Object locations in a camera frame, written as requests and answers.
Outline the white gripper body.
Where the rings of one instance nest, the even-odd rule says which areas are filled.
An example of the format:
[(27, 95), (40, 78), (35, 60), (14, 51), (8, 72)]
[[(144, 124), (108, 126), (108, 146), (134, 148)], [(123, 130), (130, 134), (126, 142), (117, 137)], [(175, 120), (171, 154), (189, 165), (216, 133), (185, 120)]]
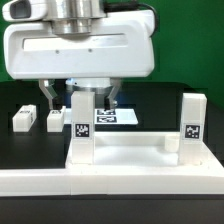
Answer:
[(156, 12), (136, 1), (10, 0), (4, 59), (14, 79), (144, 77)]

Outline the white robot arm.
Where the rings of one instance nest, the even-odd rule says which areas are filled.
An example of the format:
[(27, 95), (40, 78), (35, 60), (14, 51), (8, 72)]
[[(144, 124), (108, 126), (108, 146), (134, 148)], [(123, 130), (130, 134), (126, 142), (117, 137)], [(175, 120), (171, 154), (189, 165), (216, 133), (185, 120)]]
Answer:
[(52, 80), (86, 79), (90, 88), (112, 87), (104, 98), (112, 109), (123, 77), (146, 77), (154, 69), (158, 17), (137, 0), (10, 0), (2, 15), (9, 23), (3, 36), (8, 74), (37, 79), (50, 100)]

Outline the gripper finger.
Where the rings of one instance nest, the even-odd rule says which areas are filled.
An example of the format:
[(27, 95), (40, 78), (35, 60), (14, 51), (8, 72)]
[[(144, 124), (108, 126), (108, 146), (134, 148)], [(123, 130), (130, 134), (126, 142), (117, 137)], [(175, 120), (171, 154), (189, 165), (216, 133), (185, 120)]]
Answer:
[(112, 89), (108, 96), (104, 98), (104, 108), (106, 110), (112, 110), (117, 106), (117, 101), (115, 100), (115, 97), (117, 93), (119, 92), (119, 89), (121, 87), (121, 79), (115, 78), (110, 80)]
[(48, 100), (50, 110), (61, 109), (61, 98), (54, 90), (54, 81), (52, 79), (40, 79), (39, 88)]

